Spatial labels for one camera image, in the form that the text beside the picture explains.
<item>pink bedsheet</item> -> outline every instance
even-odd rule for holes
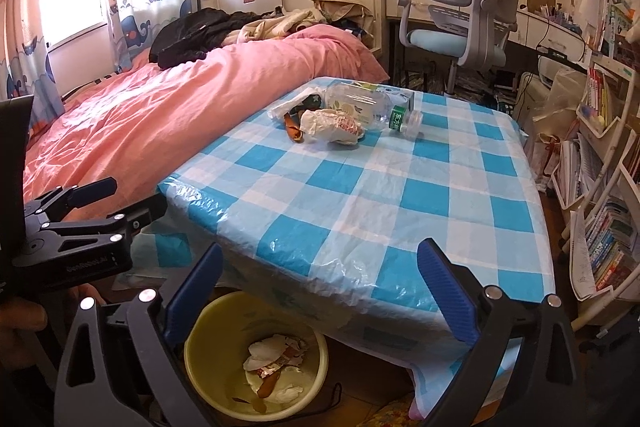
[[[31,147],[25,201],[113,176],[116,195],[69,215],[104,216],[152,194],[213,140],[316,76],[388,78],[356,37],[327,25],[216,49],[166,71],[145,58],[136,65],[83,93]]]

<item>chair seat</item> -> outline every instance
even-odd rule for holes
[[[432,30],[413,30],[407,37],[412,45],[428,52],[456,58],[465,54],[466,38],[460,35]],[[506,61],[507,57],[504,55],[504,51],[498,46],[494,46],[494,66],[501,68]]]

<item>plastic bottle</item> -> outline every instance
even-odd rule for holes
[[[353,116],[367,130],[389,128],[406,137],[416,137],[422,123],[420,111],[394,105],[376,85],[336,81],[326,88],[324,104]]]

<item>black jacket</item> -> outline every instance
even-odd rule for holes
[[[149,62],[157,62],[161,70],[184,62],[196,61],[220,47],[226,36],[245,24],[261,19],[255,13],[235,12],[231,15],[214,8],[203,8],[162,28],[151,45]]]

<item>office chair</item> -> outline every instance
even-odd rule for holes
[[[400,41],[408,48],[421,48],[452,60],[447,94],[452,94],[458,66],[478,71],[505,65],[504,46],[509,33],[516,31],[518,0],[434,0],[449,6],[470,6],[470,12],[430,5],[435,25],[445,32],[412,30],[407,32],[411,0],[398,0],[403,6]]]

